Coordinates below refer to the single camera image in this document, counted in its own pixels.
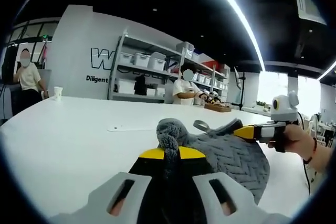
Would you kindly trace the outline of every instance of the wooden tray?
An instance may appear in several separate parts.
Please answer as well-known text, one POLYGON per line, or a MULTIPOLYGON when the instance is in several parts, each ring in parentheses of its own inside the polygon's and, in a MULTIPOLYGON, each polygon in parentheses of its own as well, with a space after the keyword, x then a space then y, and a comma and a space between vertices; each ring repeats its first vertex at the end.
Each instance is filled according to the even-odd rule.
POLYGON ((217 111, 217 112, 230 112, 231 108, 228 106, 224 106, 224 105, 220 105, 220 104, 205 104, 204 108, 208 109, 208 110, 213 110, 213 111, 217 111))

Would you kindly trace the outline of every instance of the white cup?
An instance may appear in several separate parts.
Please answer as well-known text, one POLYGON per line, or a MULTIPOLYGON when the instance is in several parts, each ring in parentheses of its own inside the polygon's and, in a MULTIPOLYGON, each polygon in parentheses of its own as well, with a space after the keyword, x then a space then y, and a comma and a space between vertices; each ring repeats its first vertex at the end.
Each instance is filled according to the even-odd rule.
POLYGON ((54 97, 56 101, 60 101, 62 97, 62 87, 54 87, 54 97))

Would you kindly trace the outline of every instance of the led strip light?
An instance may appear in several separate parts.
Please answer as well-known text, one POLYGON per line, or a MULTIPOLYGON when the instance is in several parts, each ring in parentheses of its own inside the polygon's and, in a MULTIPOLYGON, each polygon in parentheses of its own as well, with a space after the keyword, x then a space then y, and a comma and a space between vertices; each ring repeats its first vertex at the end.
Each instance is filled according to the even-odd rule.
POLYGON ((248 36, 250 37, 253 45, 254 45, 254 48, 256 50, 256 53, 257 53, 257 56, 258 56, 258 59, 260 61, 260 65, 261 65, 261 69, 263 71, 265 71, 265 65, 264 65, 264 61, 263 61, 263 57, 261 56, 261 52, 260 52, 260 49, 259 49, 259 46, 258 46, 258 43, 257 43, 257 39, 256 37, 254 36, 253 34, 253 31, 246 19, 246 17, 244 16, 242 10, 239 8, 238 4, 236 3, 235 0, 227 0, 230 4, 230 6, 233 8, 233 10, 236 12, 236 14, 238 15, 240 21, 243 23, 246 31, 247 31, 247 34, 248 36))
POLYGON ((325 77, 329 72, 336 66, 336 61, 330 66, 330 68, 327 69, 326 72, 324 72, 319 78, 317 78, 318 81, 320 81, 323 77, 325 77))

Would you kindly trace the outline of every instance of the hand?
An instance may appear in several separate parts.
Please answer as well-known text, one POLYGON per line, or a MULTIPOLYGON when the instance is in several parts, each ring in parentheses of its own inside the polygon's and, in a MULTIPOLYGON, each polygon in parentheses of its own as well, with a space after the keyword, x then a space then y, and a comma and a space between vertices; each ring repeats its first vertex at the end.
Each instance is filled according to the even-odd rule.
POLYGON ((49 93, 48 93, 48 91, 44 91, 44 92, 43 92, 43 97, 44 97, 44 99, 48 99, 48 98, 49 98, 49 93))
POLYGON ((197 96, 198 98, 200 97, 201 94, 203 94, 203 91, 195 92, 195 96, 197 96))
MULTIPOLYGON (((299 154, 303 159, 309 159, 313 154, 314 139, 305 132, 300 126, 288 124, 284 131, 288 142, 285 146, 286 152, 299 154)), ((273 148, 274 143, 271 141, 268 147, 273 148)))

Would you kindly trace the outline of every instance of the black ceiling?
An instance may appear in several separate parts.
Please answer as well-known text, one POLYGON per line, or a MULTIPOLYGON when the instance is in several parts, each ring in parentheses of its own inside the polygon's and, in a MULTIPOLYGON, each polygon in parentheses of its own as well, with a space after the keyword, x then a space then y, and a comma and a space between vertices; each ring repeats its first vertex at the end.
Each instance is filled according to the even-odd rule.
MULTIPOLYGON (((335 60, 336 33, 324 25, 300 20, 296 0, 236 2, 249 21, 264 61, 327 69, 335 60)), ((61 16, 68 4, 92 5, 95 12, 130 19, 189 41, 198 51, 229 66, 260 71, 251 40, 226 0, 31 0, 16 23, 61 16), (256 64, 242 64, 244 60, 253 60, 256 64)), ((266 65, 266 69, 315 78, 320 75, 288 66, 266 65)), ((324 82, 334 84, 333 75, 324 82)))

